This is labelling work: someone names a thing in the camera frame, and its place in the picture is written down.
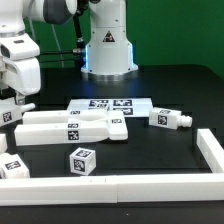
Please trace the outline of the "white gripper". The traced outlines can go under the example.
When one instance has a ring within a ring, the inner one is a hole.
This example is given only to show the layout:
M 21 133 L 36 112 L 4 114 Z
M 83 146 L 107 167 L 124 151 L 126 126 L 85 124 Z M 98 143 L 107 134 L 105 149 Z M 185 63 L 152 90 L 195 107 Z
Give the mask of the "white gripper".
M 41 88 L 39 54 L 38 45 L 28 35 L 0 38 L 4 65 L 0 82 L 20 93 L 16 95 L 18 105 L 25 104 L 24 96 L 35 94 Z

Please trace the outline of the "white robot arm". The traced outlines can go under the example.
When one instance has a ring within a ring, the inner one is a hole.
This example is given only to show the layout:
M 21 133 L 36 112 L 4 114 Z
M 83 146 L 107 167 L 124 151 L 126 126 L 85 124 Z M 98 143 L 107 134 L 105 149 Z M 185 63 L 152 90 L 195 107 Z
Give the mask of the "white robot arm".
M 138 69 L 126 36 L 127 0 L 0 0 L 0 91 L 12 88 L 16 102 L 41 88 L 40 48 L 25 20 L 64 24 L 90 11 L 91 39 L 84 47 L 87 75 L 115 79 Z

